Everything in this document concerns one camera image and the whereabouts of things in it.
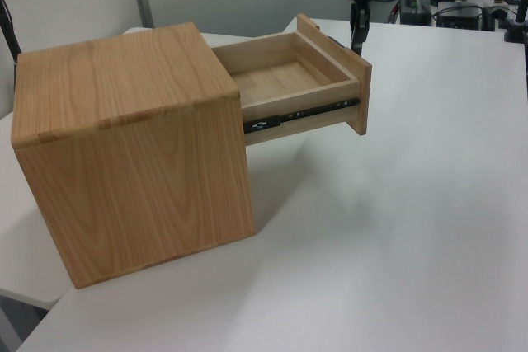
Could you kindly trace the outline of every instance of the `open drawer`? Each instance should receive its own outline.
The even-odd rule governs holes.
[[[371,65],[305,15],[296,32],[213,51],[240,91],[246,145],[341,122],[366,132]]]

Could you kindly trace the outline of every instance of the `wooden box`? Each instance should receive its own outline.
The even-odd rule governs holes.
[[[299,16],[215,49],[187,23],[26,53],[16,84],[12,146],[82,288],[253,235],[245,145],[363,134],[370,65]]]

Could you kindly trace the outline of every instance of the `cabinet top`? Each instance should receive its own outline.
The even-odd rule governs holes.
[[[15,149],[239,97],[192,23],[21,54]]]

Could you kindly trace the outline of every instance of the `white tabletop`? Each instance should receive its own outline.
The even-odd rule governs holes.
[[[202,35],[209,45],[247,40]],[[51,309],[72,283],[18,165],[11,125],[12,114],[0,120],[0,295]]]
[[[371,24],[364,56],[366,136],[247,149],[255,237],[70,289],[20,352],[528,350],[522,47]]]

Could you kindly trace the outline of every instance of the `white desk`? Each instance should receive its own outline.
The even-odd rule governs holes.
[[[522,47],[372,24],[364,56],[366,136],[247,149],[255,237],[70,289],[20,352],[528,350]]]
[[[202,35],[210,45],[247,39]],[[11,125],[12,114],[0,120],[0,295],[51,309],[72,283],[18,165]]]

